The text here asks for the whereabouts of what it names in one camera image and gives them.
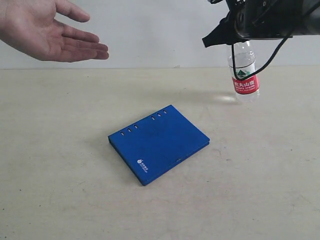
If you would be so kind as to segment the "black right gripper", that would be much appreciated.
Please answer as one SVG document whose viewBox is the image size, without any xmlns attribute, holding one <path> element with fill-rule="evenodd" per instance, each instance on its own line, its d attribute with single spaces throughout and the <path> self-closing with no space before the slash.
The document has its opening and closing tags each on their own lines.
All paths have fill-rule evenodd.
<svg viewBox="0 0 320 240">
<path fill-rule="evenodd" d="M 289 0 L 227 0 L 226 4 L 227 16 L 202 38 L 205 48 L 294 35 L 294 4 Z"/>
</svg>

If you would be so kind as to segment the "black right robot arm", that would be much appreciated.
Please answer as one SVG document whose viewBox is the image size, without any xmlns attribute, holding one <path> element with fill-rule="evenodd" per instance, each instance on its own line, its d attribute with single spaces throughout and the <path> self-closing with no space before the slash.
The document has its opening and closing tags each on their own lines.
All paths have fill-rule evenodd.
<svg viewBox="0 0 320 240">
<path fill-rule="evenodd" d="M 228 0 L 228 13 L 202 42 L 206 48 L 320 33 L 318 0 Z"/>
</svg>

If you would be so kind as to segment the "person's open hand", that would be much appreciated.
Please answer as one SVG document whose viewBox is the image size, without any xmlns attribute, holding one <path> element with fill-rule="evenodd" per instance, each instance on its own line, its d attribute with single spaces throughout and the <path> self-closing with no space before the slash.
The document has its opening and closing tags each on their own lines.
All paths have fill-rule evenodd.
<svg viewBox="0 0 320 240">
<path fill-rule="evenodd" d="M 2 0 L 0 40 L 43 62 L 74 63 L 109 58 L 97 35 L 56 20 L 61 14 L 86 23 L 90 15 L 69 0 Z"/>
</svg>

